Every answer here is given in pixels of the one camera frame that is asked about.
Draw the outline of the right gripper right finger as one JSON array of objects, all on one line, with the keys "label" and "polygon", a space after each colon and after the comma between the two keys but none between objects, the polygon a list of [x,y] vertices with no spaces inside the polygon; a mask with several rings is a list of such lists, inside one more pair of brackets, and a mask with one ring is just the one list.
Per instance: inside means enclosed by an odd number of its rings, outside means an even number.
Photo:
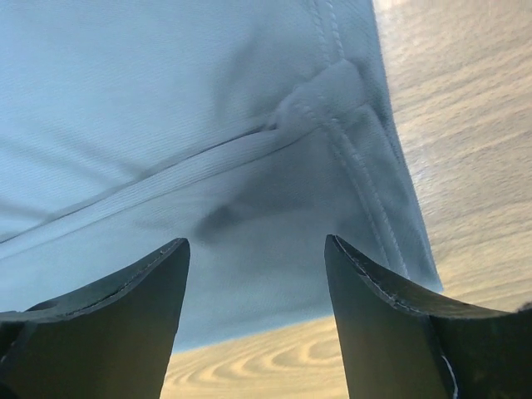
[{"label": "right gripper right finger", "polygon": [[529,308],[434,293],[334,235],[324,255],[350,397],[530,397]]}]

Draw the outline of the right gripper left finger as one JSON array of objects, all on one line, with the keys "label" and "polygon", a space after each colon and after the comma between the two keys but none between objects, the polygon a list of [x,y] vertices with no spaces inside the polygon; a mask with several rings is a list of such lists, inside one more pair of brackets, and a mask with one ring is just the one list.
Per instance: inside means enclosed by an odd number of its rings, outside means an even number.
[{"label": "right gripper left finger", "polygon": [[187,239],[24,312],[1,314],[3,398],[157,398],[190,265]]}]

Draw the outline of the grey t shirt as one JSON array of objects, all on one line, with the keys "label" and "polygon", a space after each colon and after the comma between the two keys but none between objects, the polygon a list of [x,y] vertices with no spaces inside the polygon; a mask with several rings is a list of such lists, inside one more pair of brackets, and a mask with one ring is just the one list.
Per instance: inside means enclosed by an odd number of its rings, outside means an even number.
[{"label": "grey t shirt", "polygon": [[2,2],[2,310],[186,238],[210,345],[328,315],[330,234],[441,291],[372,2]]}]

